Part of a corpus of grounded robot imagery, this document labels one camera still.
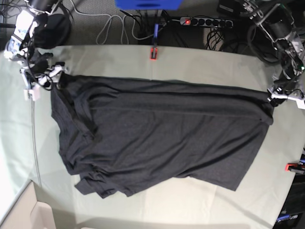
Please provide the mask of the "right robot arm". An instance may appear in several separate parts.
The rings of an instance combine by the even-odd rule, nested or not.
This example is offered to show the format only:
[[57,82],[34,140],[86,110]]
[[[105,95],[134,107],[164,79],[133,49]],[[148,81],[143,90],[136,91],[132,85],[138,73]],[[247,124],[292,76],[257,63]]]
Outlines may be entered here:
[[40,89],[51,91],[67,71],[64,62],[52,63],[49,51],[68,39],[72,17],[61,0],[28,0],[4,49],[6,59],[20,65],[24,97],[36,101]]

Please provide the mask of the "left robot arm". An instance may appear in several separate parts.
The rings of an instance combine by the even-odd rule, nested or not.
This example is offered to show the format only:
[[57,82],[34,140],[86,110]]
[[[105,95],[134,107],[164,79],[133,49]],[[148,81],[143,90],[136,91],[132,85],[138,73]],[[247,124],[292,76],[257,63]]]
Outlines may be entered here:
[[[268,65],[279,65],[281,71],[273,75],[273,83],[267,89],[268,100],[276,107],[285,100],[305,108],[305,47],[298,34],[292,13],[284,0],[243,0],[241,17],[252,20],[247,32],[247,43],[254,55]],[[260,29],[277,52],[277,60],[262,56],[252,44],[252,32]]]

